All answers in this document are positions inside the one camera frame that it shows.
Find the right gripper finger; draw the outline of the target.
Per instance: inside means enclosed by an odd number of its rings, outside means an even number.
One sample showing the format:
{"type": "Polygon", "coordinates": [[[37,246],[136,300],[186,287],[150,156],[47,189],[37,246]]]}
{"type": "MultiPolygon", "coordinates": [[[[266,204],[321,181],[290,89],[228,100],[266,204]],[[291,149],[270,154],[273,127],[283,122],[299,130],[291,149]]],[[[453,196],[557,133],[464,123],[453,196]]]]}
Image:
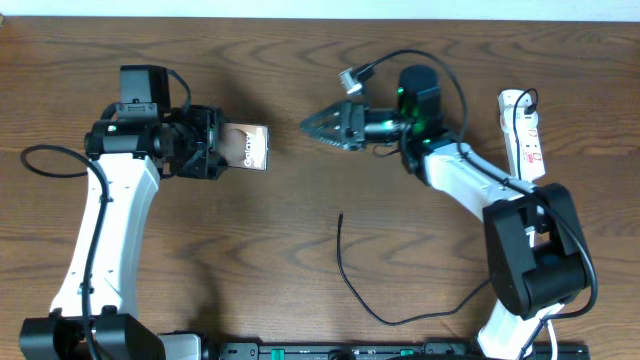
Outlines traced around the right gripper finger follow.
{"type": "Polygon", "coordinates": [[[309,136],[312,139],[315,139],[317,141],[326,143],[328,145],[331,145],[337,148],[343,148],[345,146],[345,142],[340,133],[312,131],[309,133],[309,136]]]}
{"type": "Polygon", "coordinates": [[[302,131],[337,130],[343,123],[342,109],[344,101],[336,102],[314,113],[300,123],[302,131]]]}

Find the brown Galaxy smartphone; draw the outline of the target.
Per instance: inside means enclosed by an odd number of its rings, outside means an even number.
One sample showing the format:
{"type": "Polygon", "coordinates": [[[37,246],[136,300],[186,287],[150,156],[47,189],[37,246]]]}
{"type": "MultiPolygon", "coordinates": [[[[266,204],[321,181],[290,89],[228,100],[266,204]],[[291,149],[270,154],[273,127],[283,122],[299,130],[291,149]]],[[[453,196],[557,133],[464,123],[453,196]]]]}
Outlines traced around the brown Galaxy smartphone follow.
{"type": "Polygon", "coordinates": [[[269,156],[269,128],[265,125],[225,123],[219,152],[229,167],[266,171],[269,156]]]}

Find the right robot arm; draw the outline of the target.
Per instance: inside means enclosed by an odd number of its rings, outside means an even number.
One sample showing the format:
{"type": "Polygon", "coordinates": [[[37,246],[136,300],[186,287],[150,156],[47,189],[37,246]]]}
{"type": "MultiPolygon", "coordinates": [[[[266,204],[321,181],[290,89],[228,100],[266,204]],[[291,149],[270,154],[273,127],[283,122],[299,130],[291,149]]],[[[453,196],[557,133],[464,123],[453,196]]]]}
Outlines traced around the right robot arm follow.
{"type": "Polygon", "coordinates": [[[397,96],[397,106],[390,109],[352,99],[337,102],[303,120],[300,128],[345,150],[396,145],[408,173],[482,222],[488,283],[497,303],[476,343],[488,358],[524,359],[541,329],[565,318],[565,304],[588,289],[589,302],[570,314],[579,317],[593,308],[598,294],[572,197],[560,184],[539,187],[508,175],[447,129],[434,69],[405,68],[397,96]]]}

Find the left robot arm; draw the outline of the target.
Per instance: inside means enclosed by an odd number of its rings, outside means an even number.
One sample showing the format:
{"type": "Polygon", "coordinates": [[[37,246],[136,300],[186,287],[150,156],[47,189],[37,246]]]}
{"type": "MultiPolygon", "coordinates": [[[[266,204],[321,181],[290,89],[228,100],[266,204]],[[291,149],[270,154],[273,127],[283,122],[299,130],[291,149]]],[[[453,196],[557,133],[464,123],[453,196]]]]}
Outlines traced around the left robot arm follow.
{"type": "Polygon", "coordinates": [[[52,146],[85,165],[85,210],[73,257],[47,316],[24,320],[27,359],[215,359],[202,333],[156,334],[137,318],[136,280],[149,209],[162,180],[215,180],[225,121],[216,107],[174,107],[157,65],[124,65],[120,99],[85,135],[83,154],[52,146]]]}

